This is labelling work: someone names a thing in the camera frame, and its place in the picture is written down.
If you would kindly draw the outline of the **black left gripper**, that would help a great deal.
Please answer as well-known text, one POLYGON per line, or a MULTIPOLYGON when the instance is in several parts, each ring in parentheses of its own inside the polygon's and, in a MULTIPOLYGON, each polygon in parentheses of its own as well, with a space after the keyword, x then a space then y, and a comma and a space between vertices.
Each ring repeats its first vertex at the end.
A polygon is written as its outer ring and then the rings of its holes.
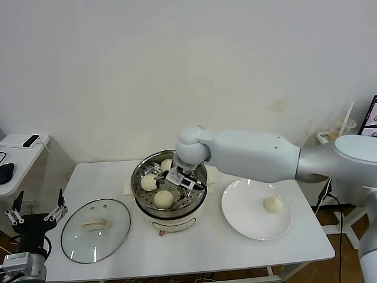
POLYGON ((63 191, 62 189, 59 190, 57 207, 49 214, 39 213, 21 217, 19 213, 23 197, 24 192, 21 191, 14 200, 12 208, 6 210, 5 214, 11 221, 14 232, 21 236, 19 240, 20 251, 43 251, 45 234, 53 230, 57 226, 56 221, 60 221, 67 213, 63 191))

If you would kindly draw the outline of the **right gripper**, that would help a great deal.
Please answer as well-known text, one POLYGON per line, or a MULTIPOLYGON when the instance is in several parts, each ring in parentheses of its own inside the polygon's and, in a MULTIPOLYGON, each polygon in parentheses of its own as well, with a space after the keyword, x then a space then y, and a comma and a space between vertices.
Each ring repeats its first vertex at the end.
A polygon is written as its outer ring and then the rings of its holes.
MULTIPOLYGON (((165 180, 174 186, 180 186, 182 182, 182 173, 180 169, 181 169, 180 167, 174 166, 169 170, 167 176, 164 173, 159 173, 155 175, 156 186, 163 185, 165 183, 165 180)), ((190 203, 191 198, 192 198, 192 192, 190 190, 179 190, 178 199, 176 200, 176 203, 178 204, 190 203)))

